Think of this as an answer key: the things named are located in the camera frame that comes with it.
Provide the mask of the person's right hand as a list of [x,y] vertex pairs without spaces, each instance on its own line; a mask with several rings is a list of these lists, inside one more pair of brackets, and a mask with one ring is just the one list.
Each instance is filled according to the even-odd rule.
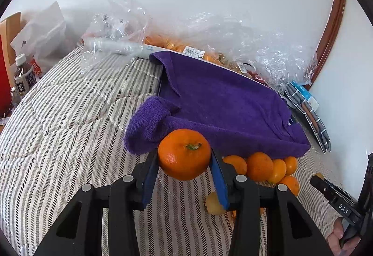
[[339,240],[343,237],[344,228],[342,224],[343,218],[339,217],[335,220],[332,233],[328,236],[328,245],[335,256],[349,256],[356,246],[360,243],[361,238],[356,236],[347,241],[343,247],[340,246]]

